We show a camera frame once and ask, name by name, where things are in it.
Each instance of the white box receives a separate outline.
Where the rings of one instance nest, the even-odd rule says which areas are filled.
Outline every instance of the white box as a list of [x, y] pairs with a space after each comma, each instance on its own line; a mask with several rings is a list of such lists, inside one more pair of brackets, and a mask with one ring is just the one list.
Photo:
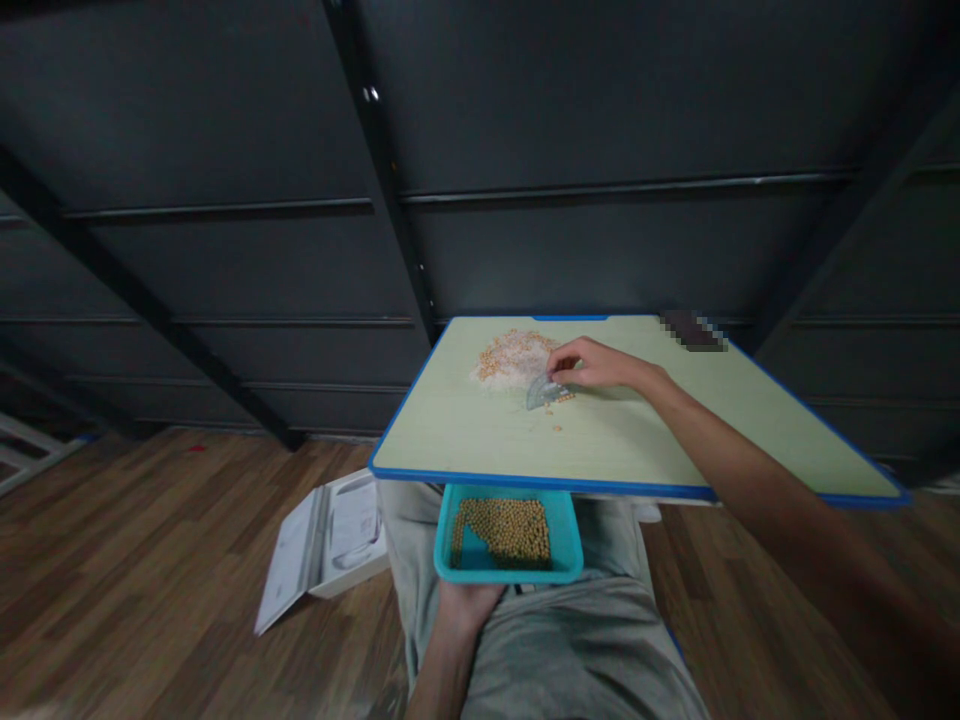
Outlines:
[[257, 635], [304, 593], [332, 598], [390, 567], [376, 484], [369, 470], [359, 470], [315, 488], [287, 515], [273, 549]]

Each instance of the soybean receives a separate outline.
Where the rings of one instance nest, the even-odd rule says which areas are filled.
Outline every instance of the soybean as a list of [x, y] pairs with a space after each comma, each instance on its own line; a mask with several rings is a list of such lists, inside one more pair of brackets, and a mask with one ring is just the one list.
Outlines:
[[463, 559], [463, 531], [469, 526], [487, 544], [501, 570], [550, 570], [550, 532], [539, 500], [468, 498], [454, 519], [451, 564]]

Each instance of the person's left hand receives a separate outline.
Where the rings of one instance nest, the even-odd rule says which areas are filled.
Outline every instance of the person's left hand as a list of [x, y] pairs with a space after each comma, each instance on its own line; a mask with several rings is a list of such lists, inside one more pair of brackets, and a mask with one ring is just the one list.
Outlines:
[[440, 580], [438, 620], [452, 629], [479, 633], [500, 602], [506, 585], [460, 585]]

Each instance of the blue basket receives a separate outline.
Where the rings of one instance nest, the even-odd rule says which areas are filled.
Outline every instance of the blue basket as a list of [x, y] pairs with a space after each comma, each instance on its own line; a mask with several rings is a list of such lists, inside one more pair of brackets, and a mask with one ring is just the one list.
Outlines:
[[[460, 567], [450, 565], [454, 521], [460, 501], [468, 498], [506, 498], [539, 500], [547, 517], [552, 570], [499, 570], [483, 542], [469, 527], [463, 531]], [[583, 546], [573, 512], [570, 493], [562, 490], [491, 487], [486, 485], [447, 485], [443, 491], [437, 542], [433, 546], [433, 564], [437, 574], [448, 582], [564, 585], [580, 577], [583, 571]]]

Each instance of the table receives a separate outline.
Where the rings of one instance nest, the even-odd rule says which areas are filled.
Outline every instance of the table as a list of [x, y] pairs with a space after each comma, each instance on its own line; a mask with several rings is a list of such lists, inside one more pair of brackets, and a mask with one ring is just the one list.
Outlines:
[[716, 499], [657, 413], [631, 390], [582, 389], [547, 415], [528, 411], [522, 391], [492, 393], [471, 380], [480, 352], [514, 328], [559, 342], [589, 335], [663, 366], [833, 505], [909, 502], [892, 477], [735, 345], [690, 352], [652, 315], [453, 319], [371, 456], [378, 478]]

